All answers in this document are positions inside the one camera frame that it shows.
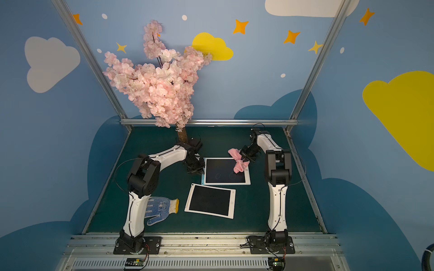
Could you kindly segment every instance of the tree trunk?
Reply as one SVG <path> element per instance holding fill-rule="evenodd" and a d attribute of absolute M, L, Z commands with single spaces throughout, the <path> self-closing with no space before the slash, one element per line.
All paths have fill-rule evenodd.
<path fill-rule="evenodd" d="M 185 130 L 185 127 L 182 128 L 181 132 L 178 132 L 178 138 L 179 138 L 180 142 L 183 142 L 186 144 L 188 143 L 188 136 L 187 136 L 187 131 Z"/>

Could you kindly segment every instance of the tablet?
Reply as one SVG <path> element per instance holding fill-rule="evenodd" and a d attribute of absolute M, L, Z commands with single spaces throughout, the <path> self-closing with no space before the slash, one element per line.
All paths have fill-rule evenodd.
<path fill-rule="evenodd" d="M 233 167 L 236 162 L 233 158 L 204 158 L 204 160 L 203 185 L 250 185 L 249 167 L 244 172 L 235 173 Z"/>
<path fill-rule="evenodd" d="M 233 219 L 235 189 L 193 183 L 184 211 Z"/>

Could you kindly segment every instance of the blue dotted glove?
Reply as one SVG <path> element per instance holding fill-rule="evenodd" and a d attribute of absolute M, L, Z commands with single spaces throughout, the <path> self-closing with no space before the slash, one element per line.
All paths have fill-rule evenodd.
<path fill-rule="evenodd" d="M 164 197 L 150 197 L 146 206 L 145 218 L 152 217 L 146 222 L 146 225 L 151 226 L 155 223 L 165 220 L 169 214 L 177 213 L 179 200 L 170 200 Z"/>

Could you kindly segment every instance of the pink cherry blossom tree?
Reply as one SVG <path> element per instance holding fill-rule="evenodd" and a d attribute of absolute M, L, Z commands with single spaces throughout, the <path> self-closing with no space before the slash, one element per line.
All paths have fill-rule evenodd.
<path fill-rule="evenodd" d="M 157 59 L 159 67 L 153 64 L 136 65 L 129 59 L 119 61 L 113 53 L 105 53 L 109 65 L 104 75 L 110 85 L 128 95 L 140 110 L 143 118 L 155 116 L 156 125 L 169 128 L 176 125 L 179 139 L 187 142 L 185 125 L 193 116 L 190 103 L 197 82 L 197 71 L 211 62 L 211 54 L 204 55 L 193 47 L 185 47 L 181 55 L 173 49 L 166 49 L 159 36 L 162 27 L 151 21 L 144 27 L 144 52 L 149 59 Z"/>

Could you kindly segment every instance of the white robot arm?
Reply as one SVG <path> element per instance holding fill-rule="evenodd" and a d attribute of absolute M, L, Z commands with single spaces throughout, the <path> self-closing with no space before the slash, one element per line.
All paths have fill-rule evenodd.
<path fill-rule="evenodd" d="M 292 177 L 291 151 L 283 149 L 274 142 L 267 131 L 252 128 L 250 146 L 244 146 L 240 154 L 250 161 L 256 160 L 260 150 L 265 153 L 265 179 L 270 191 L 270 215 L 266 246 L 281 248 L 288 242 L 288 227 L 285 218 L 286 191 Z"/>
<path fill-rule="evenodd" d="M 148 200 L 155 191 L 160 171 L 185 161 L 188 173 L 201 173 L 205 166 L 198 156 L 202 143 L 191 139 L 188 144 L 178 143 L 172 148 L 153 155 L 140 155 L 128 175 L 129 203 L 127 218 L 116 241 L 114 254 L 137 254 L 143 251 L 145 240 L 145 213 Z"/>

